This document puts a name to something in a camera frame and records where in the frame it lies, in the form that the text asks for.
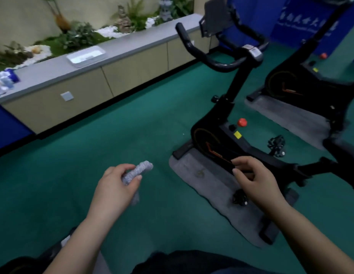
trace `hand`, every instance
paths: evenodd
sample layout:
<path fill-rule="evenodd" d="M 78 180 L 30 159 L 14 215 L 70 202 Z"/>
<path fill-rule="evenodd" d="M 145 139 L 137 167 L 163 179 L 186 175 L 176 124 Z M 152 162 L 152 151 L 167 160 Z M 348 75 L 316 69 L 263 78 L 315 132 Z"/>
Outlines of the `hand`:
<path fill-rule="evenodd" d="M 274 175 L 262 162 L 249 156 L 237 157 L 231 162 L 235 165 L 233 174 L 241 188 L 263 212 L 271 213 L 287 204 Z"/>
<path fill-rule="evenodd" d="M 121 176 L 126 170 L 134 168 L 133 164 L 120 164 L 116 167 L 109 167 L 105 171 L 94 192 L 87 218 L 97 219 L 100 223 L 107 223 L 111 226 L 114 224 L 129 206 L 140 185 L 141 175 L 136 176 L 128 186 L 121 181 Z"/>

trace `red knob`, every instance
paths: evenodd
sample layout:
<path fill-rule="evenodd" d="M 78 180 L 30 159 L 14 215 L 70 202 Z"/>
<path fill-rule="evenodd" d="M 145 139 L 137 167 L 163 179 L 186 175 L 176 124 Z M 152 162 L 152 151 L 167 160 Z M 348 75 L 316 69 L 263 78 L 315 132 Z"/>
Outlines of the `red knob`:
<path fill-rule="evenodd" d="M 322 53 L 319 57 L 321 59 L 326 59 L 328 57 L 328 55 L 327 55 L 327 53 Z"/>
<path fill-rule="evenodd" d="M 248 122 L 247 122 L 247 120 L 245 118 L 241 118 L 241 119 L 238 120 L 238 126 L 239 127 L 245 127 L 245 126 L 247 126 L 247 124 L 248 124 Z"/>

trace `black exercise bike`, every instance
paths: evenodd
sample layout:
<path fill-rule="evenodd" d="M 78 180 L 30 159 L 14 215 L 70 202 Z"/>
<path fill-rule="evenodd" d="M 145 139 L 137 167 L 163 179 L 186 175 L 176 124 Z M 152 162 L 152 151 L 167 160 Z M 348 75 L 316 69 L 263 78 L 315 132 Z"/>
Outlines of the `black exercise bike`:
<path fill-rule="evenodd" d="M 238 69 L 226 94 L 220 98 L 213 98 L 214 107 L 191 129 L 191 141 L 173 152 L 176 159 L 180 159 L 192 147 L 197 148 L 205 156 L 216 162 L 231 173 L 234 166 L 231 160 L 238 156 L 253 156 L 260 160 L 275 176 L 281 191 L 296 182 L 304 186 L 306 180 L 313 175 L 321 173 L 333 173 L 347 181 L 354 189 L 354 146 L 341 141 L 339 138 L 328 138 L 324 141 L 324 147 L 336 158 L 337 162 L 322 157 L 319 162 L 299 166 L 295 163 L 286 163 L 277 159 L 282 156 L 284 142 L 282 136 L 271 139 L 269 146 L 272 152 L 269 154 L 251 146 L 246 139 L 236 131 L 236 126 L 231 125 L 227 118 L 234 107 L 234 99 L 239 93 L 250 72 L 263 61 L 262 51 L 268 46 L 264 36 L 258 34 L 250 27 L 240 22 L 239 15 L 232 7 L 227 7 L 224 0 L 209 0 L 205 4 L 205 16 L 200 21 L 202 36 L 217 35 L 222 41 L 228 42 L 221 31 L 228 25 L 236 27 L 259 42 L 258 46 L 245 45 L 237 47 L 235 57 L 231 64 L 217 62 L 208 57 L 204 52 L 196 48 L 190 41 L 182 23 L 176 25 L 176 30 L 187 51 L 218 72 L 231 72 Z M 240 204 L 246 202 L 244 193 L 236 196 Z"/>
<path fill-rule="evenodd" d="M 265 85 L 248 95 L 247 100 L 253 102 L 260 95 L 270 96 L 325 117 L 330 123 L 330 135 L 341 132 L 348 106 L 354 99 L 354 82 L 322 77 L 312 68 L 315 62 L 305 61 L 352 3 L 352 0 L 333 0 L 331 4 L 340 5 L 326 23 L 293 55 L 274 68 L 266 77 Z"/>

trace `gray ledge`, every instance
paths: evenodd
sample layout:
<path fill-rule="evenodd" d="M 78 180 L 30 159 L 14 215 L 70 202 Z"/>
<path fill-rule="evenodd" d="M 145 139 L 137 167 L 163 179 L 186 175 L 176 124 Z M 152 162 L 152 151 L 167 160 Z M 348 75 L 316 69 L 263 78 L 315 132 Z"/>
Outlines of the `gray ledge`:
<path fill-rule="evenodd" d="M 101 43 L 99 46 L 106 51 L 107 56 L 101 61 L 82 68 L 74 67 L 70 64 L 66 55 L 62 55 L 18 69 L 16 74 L 19 76 L 20 82 L 15 84 L 14 89 L 0 96 L 0 103 L 177 38 L 175 25 L 178 22 L 183 23 L 187 32 L 195 31 L 199 28 L 198 22 L 201 18 L 201 15 L 194 13 L 157 27 Z"/>

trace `person's left hand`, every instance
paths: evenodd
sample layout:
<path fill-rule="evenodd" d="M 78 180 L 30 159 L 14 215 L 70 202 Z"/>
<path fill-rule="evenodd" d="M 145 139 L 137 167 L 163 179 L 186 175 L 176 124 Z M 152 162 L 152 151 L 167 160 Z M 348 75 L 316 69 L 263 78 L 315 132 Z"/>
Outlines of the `person's left hand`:
<path fill-rule="evenodd" d="M 125 171 L 134 168 L 133 164 L 120 164 L 105 171 L 94 192 L 87 218 L 114 224 L 129 206 L 140 185 L 141 175 L 136 176 L 128 186 L 121 181 Z"/>

